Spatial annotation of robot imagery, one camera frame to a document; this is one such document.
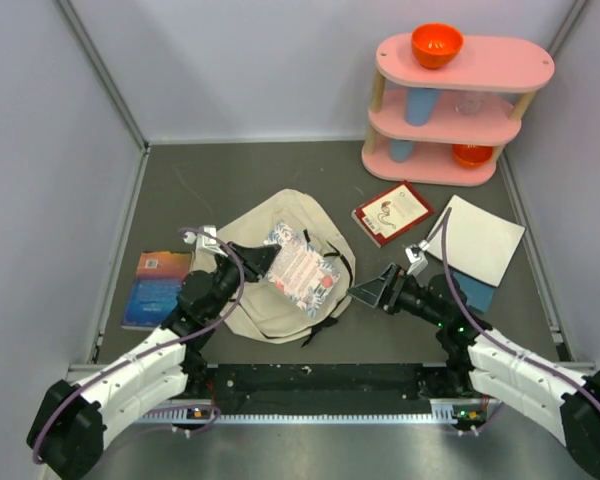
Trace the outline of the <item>floral pink white book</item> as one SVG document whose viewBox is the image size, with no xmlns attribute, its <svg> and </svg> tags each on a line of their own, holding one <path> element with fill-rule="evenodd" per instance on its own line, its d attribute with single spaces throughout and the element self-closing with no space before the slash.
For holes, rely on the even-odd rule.
<svg viewBox="0 0 600 480">
<path fill-rule="evenodd" d="M 273 227 L 264 244 L 280 247 L 266 279 L 309 318 L 316 319 L 341 278 L 338 268 L 283 221 Z"/>
</svg>

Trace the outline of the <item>cream canvas student backpack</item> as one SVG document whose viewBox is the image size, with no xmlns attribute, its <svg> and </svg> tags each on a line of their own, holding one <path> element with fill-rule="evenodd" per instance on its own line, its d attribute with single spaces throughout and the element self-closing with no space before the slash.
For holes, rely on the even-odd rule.
<svg viewBox="0 0 600 480">
<path fill-rule="evenodd" d="M 245 285 L 244 294 L 226 325 L 235 335 L 271 344 L 311 339 L 322 327 L 337 321 L 349 306 L 347 289 L 355 279 L 356 257 L 326 211 L 310 195 L 284 189 L 220 228 L 218 236 L 245 247 L 264 244 L 280 221 L 303 236 L 341 273 L 316 319 L 309 318 L 265 278 Z"/>
</svg>

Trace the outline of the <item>red cover book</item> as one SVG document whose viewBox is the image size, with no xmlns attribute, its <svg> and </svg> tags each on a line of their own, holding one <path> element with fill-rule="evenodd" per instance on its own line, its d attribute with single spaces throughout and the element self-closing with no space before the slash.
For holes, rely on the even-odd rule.
<svg viewBox="0 0 600 480">
<path fill-rule="evenodd" d="M 407 181 L 355 208 L 352 219 L 379 248 L 431 217 L 432 206 Z"/>
</svg>

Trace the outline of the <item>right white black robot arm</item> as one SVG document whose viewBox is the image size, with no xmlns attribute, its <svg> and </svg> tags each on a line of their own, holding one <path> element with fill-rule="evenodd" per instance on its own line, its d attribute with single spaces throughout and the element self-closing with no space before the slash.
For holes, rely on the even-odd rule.
<svg viewBox="0 0 600 480">
<path fill-rule="evenodd" d="M 389 315 L 407 312 L 434 325 L 447 354 L 447 384 L 456 394 L 492 397 L 548 431 L 586 473 L 600 479 L 600 370 L 550 362 L 515 344 L 459 305 L 443 275 L 422 286 L 397 264 L 348 294 Z"/>
</svg>

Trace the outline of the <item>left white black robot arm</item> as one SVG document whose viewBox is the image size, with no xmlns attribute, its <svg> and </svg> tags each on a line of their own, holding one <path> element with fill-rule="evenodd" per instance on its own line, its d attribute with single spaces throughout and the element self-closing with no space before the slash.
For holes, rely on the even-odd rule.
<svg viewBox="0 0 600 480">
<path fill-rule="evenodd" d="M 202 346 L 236 309 L 245 285 L 265 277 L 281 250 L 233 242 L 221 248 L 215 269 L 190 272 L 175 307 L 139 345 L 87 378 L 59 380 L 46 391 L 26 438 L 35 463 L 62 479 L 81 479 L 150 410 L 204 390 Z"/>
</svg>

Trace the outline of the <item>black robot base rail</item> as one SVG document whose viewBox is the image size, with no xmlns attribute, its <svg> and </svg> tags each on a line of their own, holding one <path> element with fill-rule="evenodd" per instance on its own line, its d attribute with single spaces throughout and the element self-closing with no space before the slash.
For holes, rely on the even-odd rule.
<svg viewBox="0 0 600 480">
<path fill-rule="evenodd" d="M 221 364 L 198 370 L 186 399 L 210 400 L 230 415 L 422 413 L 431 399 L 458 398 L 441 366 L 400 364 Z"/>
</svg>

